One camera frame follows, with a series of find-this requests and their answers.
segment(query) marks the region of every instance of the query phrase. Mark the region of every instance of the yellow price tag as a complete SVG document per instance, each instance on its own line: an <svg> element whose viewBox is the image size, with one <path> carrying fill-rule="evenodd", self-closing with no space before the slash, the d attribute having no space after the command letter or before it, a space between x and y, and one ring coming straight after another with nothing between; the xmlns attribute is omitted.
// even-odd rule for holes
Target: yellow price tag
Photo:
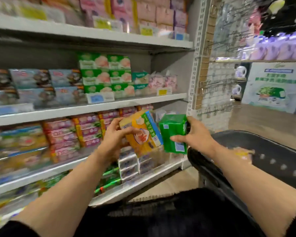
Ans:
<svg viewBox="0 0 296 237"><path fill-rule="evenodd" d="M159 90L158 95L163 96L163 95L166 95L167 93L168 93L168 90Z"/></svg>
<svg viewBox="0 0 296 237"><path fill-rule="evenodd" d="M142 27L140 29L140 34L144 36L153 36L153 31L151 28Z"/></svg>
<svg viewBox="0 0 296 237"><path fill-rule="evenodd" d="M94 27L100 29L108 29L112 30L111 23L104 19L96 19L94 20Z"/></svg>
<svg viewBox="0 0 296 237"><path fill-rule="evenodd" d="M20 7L20 11L21 11L23 17L47 21L46 14L43 10L33 8L30 6L26 6L26 7L23 6L23 7Z"/></svg>

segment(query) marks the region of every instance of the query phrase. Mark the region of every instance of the finger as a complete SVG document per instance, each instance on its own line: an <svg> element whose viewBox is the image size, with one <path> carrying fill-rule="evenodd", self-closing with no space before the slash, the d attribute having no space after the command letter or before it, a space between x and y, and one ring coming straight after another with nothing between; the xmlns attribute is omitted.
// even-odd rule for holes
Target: finger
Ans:
<svg viewBox="0 0 296 237"><path fill-rule="evenodd" d="M127 127L125 129L122 129L122 130L117 131L117 132L119 133L120 137L124 137L125 135L139 134L139 133L141 133L141 130L138 129L138 128L130 126L130 127Z"/></svg>
<svg viewBox="0 0 296 237"><path fill-rule="evenodd" d="M119 118L114 118L111 122L111 124L108 126L106 131L115 131L116 130L116 126L119 124L119 122L124 119L123 117L119 117Z"/></svg>
<svg viewBox="0 0 296 237"><path fill-rule="evenodd" d="M195 119L193 116L187 116L187 121L192 125L193 123L199 122L198 119Z"/></svg>
<svg viewBox="0 0 296 237"><path fill-rule="evenodd" d="M170 137L174 142L186 142L186 135L174 135Z"/></svg>

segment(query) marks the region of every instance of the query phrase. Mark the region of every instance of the brown floor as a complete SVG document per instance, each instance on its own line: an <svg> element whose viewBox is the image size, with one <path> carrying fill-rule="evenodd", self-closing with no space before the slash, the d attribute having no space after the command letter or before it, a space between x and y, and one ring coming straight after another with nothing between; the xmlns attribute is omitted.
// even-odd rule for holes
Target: brown floor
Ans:
<svg viewBox="0 0 296 237"><path fill-rule="evenodd" d="M234 102L229 129L250 131L296 149L296 115ZM194 167L174 171L130 196L130 199L163 196L198 186Z"/></svg>

